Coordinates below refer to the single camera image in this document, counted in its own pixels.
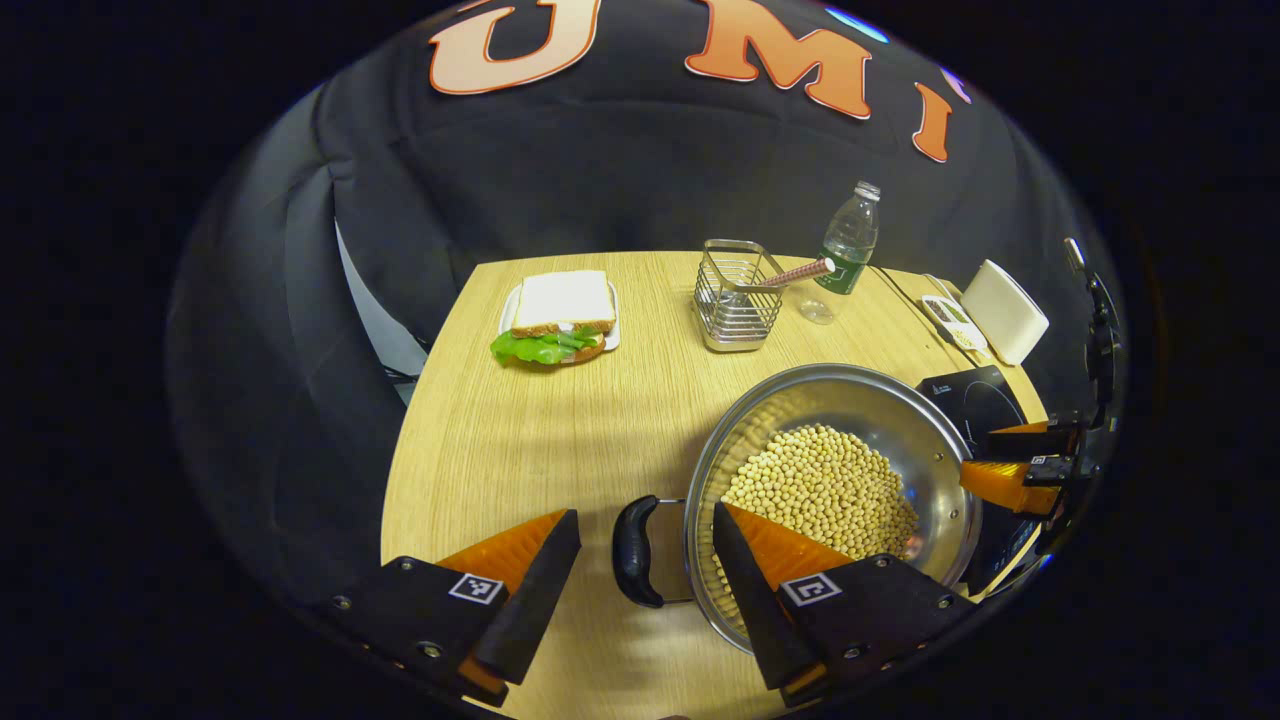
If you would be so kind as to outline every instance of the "wooden table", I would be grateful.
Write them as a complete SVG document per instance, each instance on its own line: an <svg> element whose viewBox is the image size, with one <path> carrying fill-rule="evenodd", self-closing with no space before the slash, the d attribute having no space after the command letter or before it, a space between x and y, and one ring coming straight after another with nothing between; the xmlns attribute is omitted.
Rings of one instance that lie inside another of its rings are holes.
<svg viewBox="0 0 1280 720"><path fill-rule="evenodd" d="M613 520L645 495L685 497L716 421L774 373L851 363L914 387L972 366L870 269L835 324L800 316L795 304L806 290L797 286L787 291L763 348L710 352L691 311L699 258L616 252L480 265L422 369L387 487L383 562L399 555L439 560L535 515L579 511L582 550L532 667L522 685L511 687L503 714L566 720L781 714L778 693L764 689L754 660L721 639L694 603L650 610L618 592L609 561ZM810 259L777 260L788 269ZM605 270L618 290L620 347L581 365L500 366L488 346L508 291L525 275L588 268ZM890 274L913 297L937 292L924 277ZM1021 368L1001 370L1028 420L1046 419ZM668 598L690 594L681 511L663 506L649 521L653 583Z"/></svg>

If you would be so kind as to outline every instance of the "pink straw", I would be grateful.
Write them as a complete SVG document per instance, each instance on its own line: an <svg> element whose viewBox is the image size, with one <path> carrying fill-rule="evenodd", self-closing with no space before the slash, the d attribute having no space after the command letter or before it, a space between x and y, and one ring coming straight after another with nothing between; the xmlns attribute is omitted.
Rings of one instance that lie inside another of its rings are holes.
<svg viewBox="0 0 1280 720"><path fill-rule="evenodd" d="M809 278L820 278L822 275L829 275L836 272L836 264L831 261L831 258L820 258L809 263L808 265L800 265L794 270L787 270L782 274L773 275L772 278L762 282L764 287L782 287L800 281L806 281Z"/></svg>

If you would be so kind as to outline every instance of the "utensil holder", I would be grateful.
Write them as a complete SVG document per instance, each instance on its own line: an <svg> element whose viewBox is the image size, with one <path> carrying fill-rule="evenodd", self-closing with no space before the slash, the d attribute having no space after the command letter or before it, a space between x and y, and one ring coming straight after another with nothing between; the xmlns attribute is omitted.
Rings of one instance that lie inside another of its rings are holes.
<svg viewBox="0 0 1280 720"><path fill-rule="evenodd" d="M703 343L717 352L756 350L782 309L785 287L759 284L782 273L764 247L744 240L708 240L694 286Z"/></svg>

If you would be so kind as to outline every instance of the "black handle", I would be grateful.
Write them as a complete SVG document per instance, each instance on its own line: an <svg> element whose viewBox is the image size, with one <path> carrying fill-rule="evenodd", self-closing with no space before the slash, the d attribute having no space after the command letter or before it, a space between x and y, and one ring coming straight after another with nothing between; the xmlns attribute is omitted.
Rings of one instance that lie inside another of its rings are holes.
<svg viewBox="0 0 1280 720"><path fill-rule="evenodd" d="M613 579L618 582L622 594L645 607L663 605L662 596L649 584L653 552L649 548L649 536L645 534L645 523L654 507L658 507L658 498L646 495L623 507L618 512L618 520L613 523Z"/></svg>

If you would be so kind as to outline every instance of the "lettuce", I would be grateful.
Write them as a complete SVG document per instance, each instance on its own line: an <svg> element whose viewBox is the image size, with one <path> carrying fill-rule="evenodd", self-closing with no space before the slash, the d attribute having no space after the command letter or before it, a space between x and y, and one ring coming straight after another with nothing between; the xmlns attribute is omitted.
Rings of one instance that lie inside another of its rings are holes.
<svg viewBox="0 0 1280 720"><path fill-rule="evenodd" d="M518 357L526 363L559 365L561 361L572 357L579 350L599 345L595 338L598 334L600 333L596 331L584 328L571 333L517 338L511 334L511 331L507 331L489 345L489 351L499 363Z"/></svg>

